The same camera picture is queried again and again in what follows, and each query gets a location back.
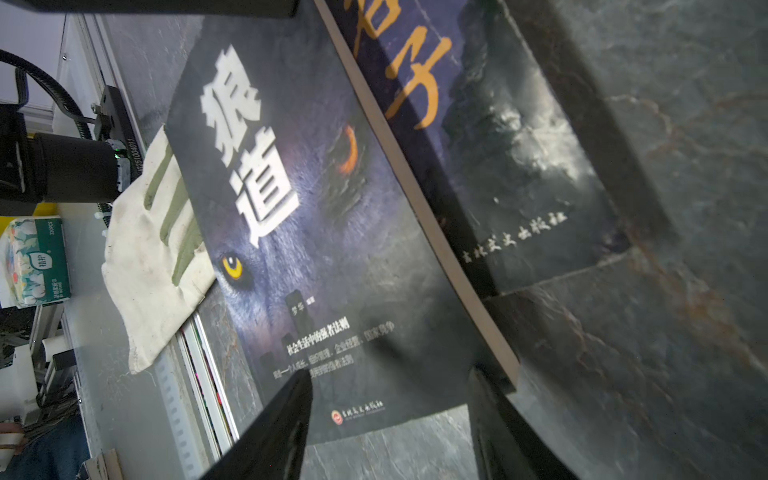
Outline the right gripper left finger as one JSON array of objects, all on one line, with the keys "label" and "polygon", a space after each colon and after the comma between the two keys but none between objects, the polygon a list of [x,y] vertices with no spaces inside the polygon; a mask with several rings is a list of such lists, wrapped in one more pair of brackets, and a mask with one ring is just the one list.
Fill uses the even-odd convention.
[{"label": "right gripper left finger", "polygon": [[294,372],[202,479],[298,479],[312,401],[310,372],[306,369]]}]

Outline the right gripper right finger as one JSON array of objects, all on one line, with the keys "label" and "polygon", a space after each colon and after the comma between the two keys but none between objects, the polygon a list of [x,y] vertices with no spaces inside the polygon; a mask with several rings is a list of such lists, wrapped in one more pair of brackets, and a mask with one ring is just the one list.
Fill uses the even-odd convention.
[{"label": "right gripper right finger", "polygon": [[467,402],[481,479],[574,479],[503,392],[479,368],[469,373]]}]

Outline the dark book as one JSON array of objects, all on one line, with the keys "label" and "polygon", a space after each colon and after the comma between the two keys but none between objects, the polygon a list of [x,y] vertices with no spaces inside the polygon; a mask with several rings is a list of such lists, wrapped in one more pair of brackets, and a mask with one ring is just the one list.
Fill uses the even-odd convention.
[{"label": "dark book", "polygon": [[263,402],[313,383],[309,444],[511,382],[429,244],[311,1],[208,16],[165,126]]}]

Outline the purple portrait cover book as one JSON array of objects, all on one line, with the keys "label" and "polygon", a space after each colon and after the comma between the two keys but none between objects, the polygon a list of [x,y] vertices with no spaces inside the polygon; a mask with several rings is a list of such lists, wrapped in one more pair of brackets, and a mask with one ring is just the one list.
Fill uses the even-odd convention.
[{"label": "purple portrait cover book", "polygon": [[628,249],[602,183],[503,2],[328,7],[480,297],[585,270]]}]

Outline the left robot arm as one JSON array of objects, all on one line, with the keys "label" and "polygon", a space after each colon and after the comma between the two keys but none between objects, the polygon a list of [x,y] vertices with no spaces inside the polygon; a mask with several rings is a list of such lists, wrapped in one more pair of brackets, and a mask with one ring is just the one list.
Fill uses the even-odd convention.
[{"label": "left robot arm", "polygon": [[[48,73],[3,50],[14,68],[18,101],[1,105],[1,214],[25,216],[41,203],[108,205],[134,180],[143,156],[120,90],[107,86],[95,116],[83,115],[73,97]],[[74,121],[78,135],[27,131],[22,109],[33,80]]]}]

